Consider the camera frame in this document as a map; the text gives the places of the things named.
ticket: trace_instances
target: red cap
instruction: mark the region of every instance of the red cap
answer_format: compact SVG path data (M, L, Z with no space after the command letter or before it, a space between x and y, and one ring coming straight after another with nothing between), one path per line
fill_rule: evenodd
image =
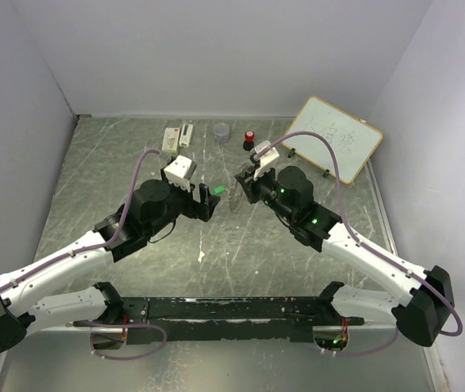
M245 132L245 140L246 141L254 141L254 132L246 131Z

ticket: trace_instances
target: reflective metal surface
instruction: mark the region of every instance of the reflective metal surface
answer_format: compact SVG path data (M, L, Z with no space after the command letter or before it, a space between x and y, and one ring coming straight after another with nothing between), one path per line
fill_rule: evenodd
M214 123L230 124L230 141L218 145ZM231 189L234 174L248 161L244 133L256 142L282 136L286 120L194 120L192 146L181 153L198 163L192 182ZM125 199L130 175L144 147L158 148L165 127L176 119L82 118L56 187L37 259L70 243L113 213ZM333 178L280 147L278 169L299 166L314 183L315 199L338 210ZM146 159L140 181L155 176L163 161ZM375 203L370 177L361 173L343 186L351 224L374 242L390 239ZM160 243L116 265L76 279L60 292L110 281L122 296L311 296L331 281L380 289L348 264L303 247L263 205L244 200L231 212L221 194L208 223L181 217ZM390 339L391 329L351 330L350 350L373 348ZM137 354L149 346L126 347ZM390 349L368 357L332 359L313 344L287 341L169 343L154 356L130 363L90 355L86 332L40 332L10 350L0 391L390 391L434 390L423 349L400 338Z

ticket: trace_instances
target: wire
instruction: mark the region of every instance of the wire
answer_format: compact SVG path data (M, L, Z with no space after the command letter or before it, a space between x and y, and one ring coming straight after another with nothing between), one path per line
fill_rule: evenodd
M162 239L165 239L166 237L168 237L170 234L172 234L172 232L174 231L174 228L176 227L176 221L173 220L172 221L172 227L170 228L170 230L168 231L168 233L166 233L162 238L160 239L156 239L154 241L149 241L149 243L158 243L159 241L161 241Z
M455 322L457 323L457 330L452 331L452 332L447 332L447 331L441 331L441 335L446 335L446 336L459 336L463 333L463 322L461 321L461 318L458 315L458 312L455 310L455 308L452 306L450 301L448 301L445 296L443 296L440 292L436 290L435 287L433 287L429 282L427 282L425 279L421 278L419 275L416 273L413 273L409 271L407 268L405 268L403 265L393 261L390 257L387 255L382 254L380 251L377 249L374 249L373 247L369 246L367 243L361 241L359 238L354 233L354 230L352 230L351 226L348 224L348 219L347 215L345 214L345 207L343 204L343 199L342 199L342 194L341 194L341 181L339 180L339 167L338 167L338 161L336 159L336 155L333 152L333 148L330 145L330 143L321 135L318 135L317 133L314 132L308 132L308 131L299 131L299 132L294 132L287 134L285 136L280 137L278 140L274 141L271 143L271 145L267 146L264 148L261 152L255 156L256 159L259 159L266 153L268 153L272 148L276 147L279 143L281 143L283 140L287 140L290 137L294 136L313 136L316 139L319 139L323 142L325 147L329 150L330 152L330 157L332 158L332 163L333 163L333 169L336 173L336 194L338 196L338 204L339 204L339 215L341 216L342 223L345 225L345 228L347 229L348 234L354 239L354 241L359 244L363 249L366 249L368 252L372 253L373 255L381 258L385 262L387 262L390 265L393 265L396 267L399 271L408 274L410 277L414 278L417 280L419 283L421 283L424 287L426 287L434 296L437 297L439 301L443 303L444 306L448 308L450 313L454 316Z
M157 331L160 331L163 334L163 339L161 340L161 342L159 343L157 347L154 347L152 350L149 350L144 354L133 355L132 357L114 357L112 355L103 355L102 353L100 353L94 348L94 336L98 334L91 334L91 339L90 339L91 354L101 359L109 359L111 361L133 361L134 359L142 359L142 358L149 357L152 354L157 353L167 344L167 332L159 325L146 324L146 323L106 325L106 324L101 324L101 323L95 323L93 321L88 321L88 320L82 320L80 323L83 323L89 327L100 327L100 328L117 328L117 329L150 328L150 329L155 329Z
M342 335L343 341L348 340L348 318L346 318L346 317L343 317L341 335Z
M112 235L109 240L105 241L104 243L98 243L96 245L89 245L87 247L79 247L77 249L74 249L72 252L73 253L82 253L82 252L89 252L89 251L95 251L96 249L100 249L102 247L107 247L111 243L113 243L121 233L121 230L123 229L123 224L125 223L125 220L127 219L127 214L128 214L128 209L131 206L131 200L132 200L132 193L134 192L134 188L136 187L136 182L137 182L137 175L140 172L141 164L145 160L146 156L149 154L157 154L161 155L161 152L156 150L156 149L146 149L141 153L140 157L137 160L136 166L134 167L134 172L132 173L132 179L131 179L131 184L129 186L129 191L128 191L128 196L125 201L125 204L123 205L123 211L121 213L121 216L119 218L119 223L118 223L118 228L114 231L114 234ZM66 259L67 257L70 257L70 254L68 252L64 252L60 254L59 256L51 258L49 261L46 261L39 265L38 267L30 270L29 272L26 272L25 274L21 275L19 278L14 279L14 281L11 281L7 284L4 284L3 286L0 287L0 294L5 292L6 290L12 288L15 283L19 284L26 280L27 278L30 278L31 276L37 274L38 272L46 269L47 267L54 265L58 261L62 261Z
M128 324L128 314L123 314L123 324ZM127 329L124 328L121 330L121 338L125 341L127 339Z

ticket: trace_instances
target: gray wall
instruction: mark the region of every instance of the gray wall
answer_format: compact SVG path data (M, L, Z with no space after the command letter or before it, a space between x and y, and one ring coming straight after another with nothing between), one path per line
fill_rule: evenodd
M465 2L433 3L370 121L386 135L374 166L400 254L452 275L464 333L438 346L465 391Z
M0 273L34 257L72 124L16 9L0 0Z
M14 0L77 114L367 118L430 0Z

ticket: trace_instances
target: purple cable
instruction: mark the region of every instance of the purple cable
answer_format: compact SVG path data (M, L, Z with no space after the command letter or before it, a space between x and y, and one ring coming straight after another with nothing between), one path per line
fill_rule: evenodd
M92 321L87 321L87 320L83 320L80 323L88 325L89 327L100 327L100 328L117 328L117 329L150 328L150 329L155 329L157 331L160 331L163 334L163 340L161 341L161 343L159 344L158 347L155 347L152 350L149 350L144 354L134 355L132 357L114 357L112 355L103 355L102 353L100 353L99 351L97 351L94 348L94 335L96 335L96 334L91 334L91 350L92 350L92 353L96 357L99 357L99 358L102 358L102 359L109 359L109 360L112 360L112 361L133 361L134 359L141 359L141 358L149 357L152 354L155 354L158 351L160 351L167 344L167 332L162 327L160 327L159 325L145 324L145 323L106 325L106 324L101 324L101 323L94 323Z
M143 160L148 154L157 154L160 155L161 153L156 150L156 149L146 149L141 153L140 157L137 160L136 166L134 167L134 172L132 173L132 180L131 184L129 187L128 191L128 196L127 200L125 201L125 204L123 205L123 211L121 213L121 217L119 218L119 224L118 228L116 231L114 231L114 234L111 238L109 238L108 241L105 241L104 243L98 243L97 245L90 245L88 247L79 247L78 249L74 249L73 252L78 254L81 252L87 252L87 251L95 251L96 249L100 249L101 247L107 247L111 243L113 243L116 238L119 236L121 233L121 230L123 229L123 224L125 223L125 219L127 219L127 214L128 214L128 209L130 208L131 205L131 200L132 200L132 193L134 192L134 188L136 187L136 182L137 182L137 175L140 172L141 164L143 163ZM19 278L16 278L15 282L16 283L21 283L27 278L30 278L31 276L37 274L41 270L46 269L47 267L57 263L58 261L62 261L66 259L67 257L70 257L70 254L68 252L65 252L59 256L51 258L49 261L44 262L43 264L39 265L38 267L30 270L29 272L26 272L25 274L21 275ZM0 287L0 294L9 288L14 286L13 282L9 282L7 284L4 284L3 286Z
M323 144L326 146L326 148L330 152L330 156L332 157L332 163L333 163L333 169L336 173L336 194L338 196L338 203L339 203L339 215L341 215L342 223L345 225L347 228L348 234L354 239L356 243L358 243L362 248L366 249L370 253L374 254L375 256L381 258L382 260L386 261L388 264L393 265L396 267L399 271L408 274L409 271L407 268L405 268L403 265L393 261L390 257L387 255L383 255L380 251L377 249L374 249L373 247L370 247L364 242L361 242L357 236L354 233L354 230L352 230L351 226L348 224L348 219L347 216L345 215L345 207L343 204L343 199L341 195L341 181L339 180L339 167L338 167L338 161L336 159L336 155L333 152L332 146L330 143L321 135L318 135L317 133L314 132L308 132L308 131L300 131L300 132L294 132L287 134L285 136L280 137L278 140L275 142L271 143L268 147L264 148L259 154L257 154L257 158L262 157L266 153L268 153L273 147L276 147L279 143L281 143L283 140L288 139L289 137L294 137L294 136L314 136L316 139L319 139L323 142ZM447 332L447 331L441 331L441 335L446 335L446 336L459 336L463 333L463 322L461 321L461 318L458 315L458 312L455 310L455 308L452 306L452 304L440 293L436 290L435 287L433 287L429 282L427 282L425 279L421 278L419 275L415 273L411 273L409 276L420 282L424 287L426 287L432 294L434 294L439 301L443 303L444 306L448 308L450 313L454 316L455 322L457 323L457 330L455 332Z

